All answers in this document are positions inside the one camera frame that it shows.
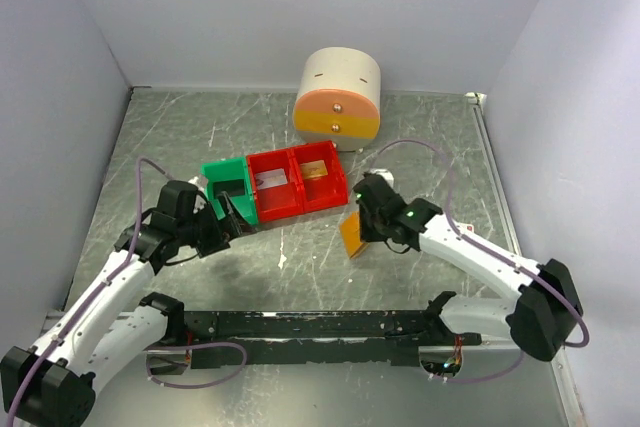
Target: white enclosure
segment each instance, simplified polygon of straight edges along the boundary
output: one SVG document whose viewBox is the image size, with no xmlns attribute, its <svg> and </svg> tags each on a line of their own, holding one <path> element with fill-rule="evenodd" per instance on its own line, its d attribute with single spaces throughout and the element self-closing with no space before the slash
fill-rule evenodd
<svg viewBox="0 0 640 427">
<path fill-rule="evenodd" d="M 640 0 L 0 0 L 0 355 L 64 300 L 128 87 L 297 90 L 340 45 L 386 90 L 488 94 L 523 253 L 570 266 L 592 328 L 589 425 L 637 425 L 638 32 Z"/>
</svg>

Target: cable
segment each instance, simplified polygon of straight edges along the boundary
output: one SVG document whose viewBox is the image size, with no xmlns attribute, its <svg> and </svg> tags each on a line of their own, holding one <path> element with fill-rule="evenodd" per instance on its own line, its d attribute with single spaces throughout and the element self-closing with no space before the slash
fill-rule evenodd
<svg viewBox="0 0 640 427">
<path fill-rule="evenodd" d="M 173 262 L 165 262 L 164 266 L 165 267 L 173 267 L 174 265 L 182 264 L 184 262 L 189 262 L 190 260 L 193 260 L 196 257 L 198 257 L 198 254 L 194 254 L 191 257 L 187 257 L 186 259 L 174 260 Z"/>
<path fill-rule="evenodd" d="M 510 374 L 511 372 L 516 370 L 518 367 L 520 367 L 520 364 L 522 363 L 523 360 L 524 360 L 524 352 L 521 350 L 520 355 L 518 355 L 518 358 L 516 359 L 516 361 L 506 369 L 501 370 L 500 372 L 496 372 L 495 374 L 485 375 L 484 377 L 474 377 L 473 379 L 456 379 L 456 378 L 446 379 L 445 382 L 452 383 L 452 384 L 467 384 L 467 385 L 479 384 L 480 382 L 488 382 L 489 380 L 495 380 L 507 374 Z"/>
<path fill-rule="evenodd" d="M 447 200 L 446 200 L 445 207 L 444 207 L 443 210 L 444 210 L 444 214 L 445 214 L 445 217 L 447 219 L 447 222 L 448 222 L 449 226 L 451 227 L 451 230 L 458 237 L 460 237 L 461 239 L 463 239 L 467 243 L 473 245 L 474 247 L 478 248 L 482 252 L 494 257 L 495 259 L 503 262 L 504 264 L 512 267 L 513 269 L 517 270 L 518 272 L 522 272 L 527 277 L 529 277 L 532 281 L 538 283 L 542 288 L 544 288 L 546 291 L 548 291 L 556 300 L 558 300 L 564 306 L 564 308 L 567 309 L 567 311 L 573 316 L 573 318 L 576 320 L 576 322 L 580 326 L 580 330 L 582 330 L 582 340 L 580 342 L 565 342 L 565 345 L 567 347 L 573 347 L 573 348 L 586 347 L 589 344 L 589 341 L 590 341 L 589 329 L 587 328 L 587 324 L 584 322 L 584 320 L 582 319 L 582 316 L 573 307 L 573 305 L 571 305 L 571 303 L 560 292 L 558 292 L 558 290 L 556 288 L 554 288 L 551 284 L 549 284 L 546 280 L 544 280 L 540 276 L 538 276 L 538 275 L 534 274 L 533 272 L 531 272 L 529 269 L 527 269 L 525 267 L 522 267 L 522 266 L 518 266 L 513 260 L 505 257 L 504 255 L 500 254 L 499 252 L 494 251 L 490 247 L 487 247 L 486 245 L 481 244 L 481 243 L 477 242 L 476 240 L 474 240 L 474 239 L 472 239 L 470 237 L 467 237 L 464 233 L 460 232 L 460 229 L 458 228 L 458 226 L 456 225 L 455 221 L 453 220 L 453 217 L 451 216 L 451 202 L 452 202 L 452 199 L 453 199 L 453 187 L 454 187 L 454 184 L 455 184 L 455 176 L 454 176 L 454 173 L 453 173 L 453 162 L 449 160 L 449 158 L 445 155 L 445 153 L 442 150 L 440 150 L 435 145 L 430 144 L 429 142 L 425 142 L 424 140 L 419 140 L 419 139 L 399 139 L 399 140 L 394 140 L 393 142 L 389 142 L 387 145 L 385 145 L 380 150 L 378 150 L 376 155 L 371 160 L 371 164 L 370 164 L 369 168 L 373 168 L 373 166 L 375 165 L 376 160 L 378 159 L 378 157 L 380 157 L 380 155 L 383 152 L 389 150 L 391 147 L 394 147 L 395 145 L 404 144 L 404 143 L 418 144 L 418 145 L 422 145 L 424 147 L 427 147 L 428 149 L 430 149 L 432 152 L 436 153 L 440 157 L 440 161 L 442 162 L 443 165 L 447 166 L 446 175 L 449 178 L 449 188 L 448 188 L 448 191 L 447 191 Z M 521 355 L 518 358 L 518 360 L 511 367 L 507 368 L 506 370 L 504 370 L 502 372 L 498 372 L 496 374 L 489 375 L 489 376 L 486 376 L 486 377 L 481 377 L 479 379 L 466 379 L 465 381 L 456 381 L 456 383 L 467 383 L 467 384 L 469 384 L 469 383 L 483 382 L 485 380 L 493 380 L 493 379 L 496 379 L 498 377 L 502 377 L 503 375 L 506 375 L 506 374 L 512 372 L 515 368 L 517 368 L 522 363 L 522 359 L 523 358 L 524 358 L 524 352 L 521 352 Z"/>
<path fill-rule="evenodd" d="M 395 249 L 391 248 L 391 246 L 389 245 L 389 241 L 388 240 L 384 241 L 384 245 L 386 245 L 387 249 L 389 249 L 391 252 L 393 252 L 394 254 L 398 254 L 398 255 L 406 254 L 407 252 L 409 252 L 411 250 L 411 247 L 409 247 L 408 245 L 404 250 L 395 250 Z"/>
<path fill-rule="evenodd" d="M 456 335 L 453 357 L 456 361 L 456 364 L 462 364 L 462 338 L 459 335 Z"/>
<path fill-rule="evenodd" d="M 247 365 L 247 350 L 240 344 L 236 344 L 234 342 L 210 342 L 208 344 L 197 344 L 197 345 L 189 345 L 188 350 L 202 350 L 202 349 L 214 349 L 219 347 L 230 347 L 232 349 L 236 349 L 242 353 L 242 362 L 238 366 L 236 370 L 231 372 L 226 377 L 222 377 L 221 379 L 214 380 L 212 382 L 207 382 L 206 384 L 195 384 L 195 385 L 183 385 L 183 384 L 173 384 L 171 382 L 162 382 L 160 379 L 156 378 L 151 373 L 151 364 L 149 360 L 147 360 L 147 376 L 148 380 L 157 384 L 161 387 L 169 387 L 171 389 L 183 389 L 183 390 L 195 390 L 195 389 L 206 389 L 208 387 L 213 387 L 215 385 L 220 385 L 227 380 L 234 378 L 236 375 L 242 371 L 242 369 Z M 185 347 L 164 347 L 164 346 L 153 346 L 153 350 L 164 350 L 167 352 L 180 352 L 185 350 Z"/>
</svg>

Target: round white container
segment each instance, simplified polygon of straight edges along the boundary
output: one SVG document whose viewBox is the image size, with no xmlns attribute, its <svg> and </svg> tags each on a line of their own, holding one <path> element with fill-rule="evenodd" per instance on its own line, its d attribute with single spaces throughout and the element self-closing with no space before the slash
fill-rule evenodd
<svg viewBox="0 0 640 427">
<path fill-rule="evenodd" d="M 332 140 L 357 150 L 380 128 L 380 67 L 355 49 L 328 47 L 305 64 L 293 122 L 306 142 Z"/>
</svg>

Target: scratched metal surface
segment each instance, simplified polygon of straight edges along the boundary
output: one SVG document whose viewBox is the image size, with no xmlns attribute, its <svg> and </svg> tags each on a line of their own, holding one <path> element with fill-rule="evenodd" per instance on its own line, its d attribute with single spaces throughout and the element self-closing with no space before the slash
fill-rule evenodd
<svg viewBox="0 0 640 427">
<path fill-rule="evenodd" d="M 288 93 L 137 90 L 67 305 L 93 280 L 122 229 L 133 222 L 137 156 L 146 155 L 175 177 L 188 180 L 204 162 L 299 144 L 292 123 L 294 102 L 295 94 Z M 375 141 L 362 153 L 340 154 L 349 186 L 361 178 L 373 154 L 389 141 L 427 139 L 453 160 L 454 216 L 506 246 L 476 121 L 466 99 L 442 94 L 384 95 L 381 112 L 382 125 Z M 392 170 L 397 188 L 407 199 L 426 195 L 444 203 L 446 169 L 426 149 L 398 146 L 383 154 L 376 165 Z M 145 207 L 155 205 L 163 182 L 159 174 L 145 170 Z M 140 298 L 159 291 L 183 300 L 191 310 L 348 310 L 421 308 L 443 290 L 493 295 L 461 270 L 426 254 L 397 255 L 384 245 L 372 245 L 357 260 L 349 260 L 338 225 L 354 210 L 351 195 L 345 207 L 266 225 L 259 234 L 234 241 L 226 252 L 164 269 Z"/>
<path fill-rule="evenodd" d="M 295 145 L 300 140 L 292 126 L 294 100 L 294 94 L 137 91 L 105 177 L 70 302 L 88 286 L 122 228 L 133 221 L 138 155 L 189 179 L 203 162 Z M 455 217 L 506 246 L 476 120 L 464 97 L 385 95 L 382 119 L 378 137 L 364 152 L 341 154 L 349 185 L 387 142 L 407 136 L 427 139 L 452 155 Z M 407 198 L 427 195 L 444 202 L 445 168 L 420 147 L 398 147 L 377 165 L 393 171 Z M 155 202 L 163 182 L 145 171 L 145 206 Z M 398 256 L 373 245 L 360 259 L 349 261 L 337 226 L 353 210 L 351 198 L 344 208 L 266 226 L 234 241 L 226 252 L 164 269 L 139 297 L 156 290 L 183 300 L 188 309 L 307 310 L 423 308 L 443 290 L 492 295 L 429 255 Z M 513 350 L 468 352 L 464 374 L 497 372 L 514 355 Z M 172 380 L 204 382 L 228 370 L 190 372 Z M 216 388 L 175 391 L 147 382 L 143 358 L 138 358 L 107 386 L 86 422 L 87 427 L 111 425 L 559 427 L 567 421 L 549 365 L 532 359 L 508 377 L 478 387 L 442 386 L 427 382 L 420 369 L 369 363 L 250 366 Z"/>
</svg>

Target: green bin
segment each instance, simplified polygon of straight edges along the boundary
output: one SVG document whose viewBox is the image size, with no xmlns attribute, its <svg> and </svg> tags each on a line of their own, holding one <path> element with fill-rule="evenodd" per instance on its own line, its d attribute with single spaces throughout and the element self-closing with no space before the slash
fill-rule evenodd
<svg viewBox="0 0 640 427">
<path fill-rule="evenodd" d="M 203 164 L 200 169 L 202 175 L 208 179 L 206 196 L 213 204 L 218 218 L 224 213 L 216 196 L 221 192 L 227 192 L 233 205 L 251 225 L 258 224 L 256 204 L 253 200 L 249 169 L 245 157 L 221 160 Z"/>
</svg>

